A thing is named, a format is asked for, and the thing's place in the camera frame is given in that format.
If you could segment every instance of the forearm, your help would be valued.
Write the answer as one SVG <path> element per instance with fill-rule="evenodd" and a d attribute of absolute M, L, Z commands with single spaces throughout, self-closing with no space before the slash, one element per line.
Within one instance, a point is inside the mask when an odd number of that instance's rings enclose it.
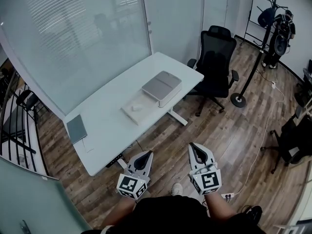
<path fill-rule="evenodd" d="M 113 210 L 104 219 L 103 225 L 116 225 L 125 216 L 133 211 L 136 202 L 134 199 L 128 197 L 122 197 L 118 204 L 113 208 Z"/>
<path fill-rule="evenodd" d="M 225 221 L 237 213 L 218 193 L 205 195 L 210 217 L 216 221 Z"/>

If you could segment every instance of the backpack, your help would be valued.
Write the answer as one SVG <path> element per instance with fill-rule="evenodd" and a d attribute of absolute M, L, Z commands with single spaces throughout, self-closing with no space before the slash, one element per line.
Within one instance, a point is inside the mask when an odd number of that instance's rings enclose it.
<path fill-rule="evenodd" d="M 272 8 L 268 8 L 264 10 L 260 16 L 258 17 L 258 23 L 261 27 L 267 27 L 274 19 L 274 10 Z"/>
<path fill-rule="evenodd" d="M 282 20 L 277 27 L 278 35 L 281 36 L 281 38 L 286 39 L 287 41 L 289 41 L 292 35 L 292 32 L 291 32 L 292 23 L 293 23 L 293 20 L 287 21 L 285 15 L 282 15 Z"/>

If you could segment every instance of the notebook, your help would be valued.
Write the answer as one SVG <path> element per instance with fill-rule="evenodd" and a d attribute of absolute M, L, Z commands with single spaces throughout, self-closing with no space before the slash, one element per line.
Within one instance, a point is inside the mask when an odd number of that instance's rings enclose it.
<path fill-rule="evenodd" d="M 71 121 L 69 121 L 67 123 L 67 129 L 72 144 L 75 144 L 76 142 L 87 136 L 87 132 L 84 128 L 81 115 L 78 115 Z"/>

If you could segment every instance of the power strip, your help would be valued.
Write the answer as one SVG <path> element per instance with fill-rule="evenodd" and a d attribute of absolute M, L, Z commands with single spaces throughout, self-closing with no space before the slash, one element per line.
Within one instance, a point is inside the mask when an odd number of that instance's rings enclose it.
<path fill-rule="evenodd" d="M 221 194 L 221 196 L 224 199 L 228 199 L 228 198 L 234 198 L 235 194 L 234 193 L 226 193 L 226 194 Z"/>

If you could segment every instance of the round black base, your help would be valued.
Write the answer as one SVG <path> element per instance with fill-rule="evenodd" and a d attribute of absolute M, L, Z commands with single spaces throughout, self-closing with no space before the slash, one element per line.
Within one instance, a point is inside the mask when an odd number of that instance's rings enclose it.
<path fill-rule="evenodd" d="M 237 100 L 238 97 L 239 97 L 239 93 L 234 93 L 231 95 L 231 102 L 234 104 L 234 106 L 236 106 L 236 107 L 246 106 L 245 97 L 242 96 L 242 99 L 240 101 Z"/>

